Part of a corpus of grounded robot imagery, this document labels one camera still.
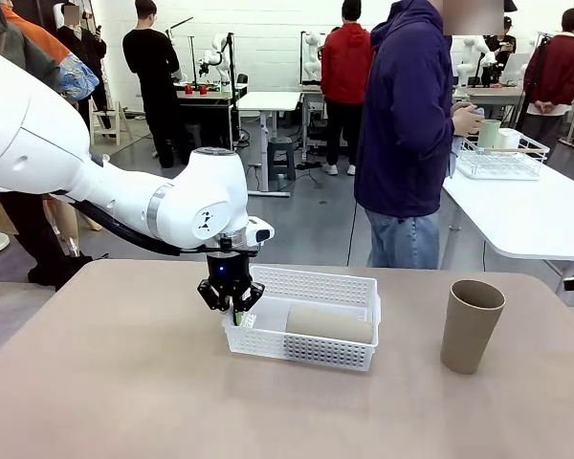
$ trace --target navy hoodie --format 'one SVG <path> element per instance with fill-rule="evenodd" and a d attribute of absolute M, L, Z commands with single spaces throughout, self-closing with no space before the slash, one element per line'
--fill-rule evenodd
<path fill-rule="evenodd" d="M 367 210 L 408 218 L 440 208 L 454 132 L 451 44 L 428 0 L 393 4 L 372 32 L 355 180 Z"/>

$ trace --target blue jeans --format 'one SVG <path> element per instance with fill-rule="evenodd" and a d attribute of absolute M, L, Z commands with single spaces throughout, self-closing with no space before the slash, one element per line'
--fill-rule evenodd
<path fill-rule="evenodd" d="M 437 270 L 440 253 L 438 212 L 395 218 L 367 210 L 372 227 L 370 268 Z"/>

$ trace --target white wall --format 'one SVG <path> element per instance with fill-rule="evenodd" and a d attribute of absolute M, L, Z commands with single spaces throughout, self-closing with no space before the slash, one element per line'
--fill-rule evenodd
<path fill-rule="evenodd" d="M 210 48 L 216 33 L 235 33 L 237 72 L 249 75 L 254 90 L 295 89 L 299 80 L 299 33 L 317 30 L 329 33 L 341 23 L 342 0 L 155 0 L 158 5 L 156 30 L 190 16 L 194 19 L 175 31 L 175 47 L 183 70 L 191 77 L 191 57 L 187 35 L 195 35 L 196 58 Z M 512 13 L 512 34 L 518 48 L 527 49 L 529 37 L 538 30 L 555 31 L 563 11 L 574 0 L 516 0 L 519 11 Z M 92 0 L 97 23 L 102 25 L 108 44 L 105 59 L 113 97 L 132 110 L 142 110 L 137 78 L 127 68 L 121 41 L 136 25 L 134 0 Z M 388 16 L 391 0 L 364 0 L 362 23 L 368 29 Z M 453 59 L 462 50 L 457 37 Z M 217 79 L 213 69 L 210 78 Z"/>

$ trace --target man in maroon sweater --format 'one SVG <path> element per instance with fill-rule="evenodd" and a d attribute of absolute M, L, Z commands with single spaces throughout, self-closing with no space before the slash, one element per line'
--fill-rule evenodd
<path fill-rule="evenodd" d="M 362 124 L 365 86 L 372 65 L 370 33 L 357 21 L 361 0 L 344 0 L 343 25 L 325 40 L 321 59 L 321 90 L 327 103 L 327 164 L 323 170 L 338 175 L 341 134 L 348 143 L 348 175 L 355 175 Z"/>
<path fill-rule="evenodd" d="M 546 45 L 536 87 L 527 116 L 521 128 L 523 134 L 548 146 L 553 153 L 557 145 L 563 115 L 570 111 L 574 100 L 574 8 L 562 19 L 563 32 Z M 540 49 L 537 49 L 525 72 L 525 89 L 532 84 Z"/>

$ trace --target white plastic basket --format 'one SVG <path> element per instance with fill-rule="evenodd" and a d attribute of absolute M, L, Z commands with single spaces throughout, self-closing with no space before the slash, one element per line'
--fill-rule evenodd
<path fill-rule="evenodd" d="M 538 180 L 549 148 L 521 134 L 519 148 L 479 148 L 464 139 L 457 168 L 471 179 Z"/>
<path fill-rule="evenodd" d="M 223 320 L 230 350 L 240 354 L 304 361 L 367 371 L 379 343 L 381 299 L 376 279 L 251 267 L 263 297 L 245 314 L 240 326 L 232 315 Z M 374 324 L 371 344 L 285 333 L 292 305 L 305 303 L 319 311 L 367 320 Z"/>

